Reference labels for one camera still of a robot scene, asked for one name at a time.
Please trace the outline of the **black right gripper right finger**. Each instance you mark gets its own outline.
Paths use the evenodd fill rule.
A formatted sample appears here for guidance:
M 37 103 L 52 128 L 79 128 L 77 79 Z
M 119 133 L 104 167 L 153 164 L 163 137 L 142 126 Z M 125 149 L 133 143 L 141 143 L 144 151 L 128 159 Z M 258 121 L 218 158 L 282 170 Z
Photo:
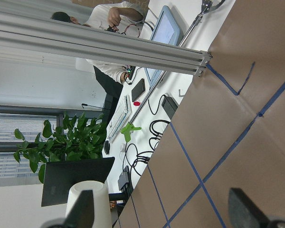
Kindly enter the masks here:
M 268 217 L 240 188 L 230 188 L 228 215 L 233 228 L 266 228 Z

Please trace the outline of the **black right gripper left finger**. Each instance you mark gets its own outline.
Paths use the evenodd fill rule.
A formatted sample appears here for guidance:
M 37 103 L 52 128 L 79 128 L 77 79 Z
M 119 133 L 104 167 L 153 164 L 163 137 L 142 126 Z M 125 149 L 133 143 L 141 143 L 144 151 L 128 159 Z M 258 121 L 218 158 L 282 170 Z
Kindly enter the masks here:
M 84 190 L 72 206 L 64 221 L 65 228 L 91 228 L 94 224 L 94 198 L 92 190 Z

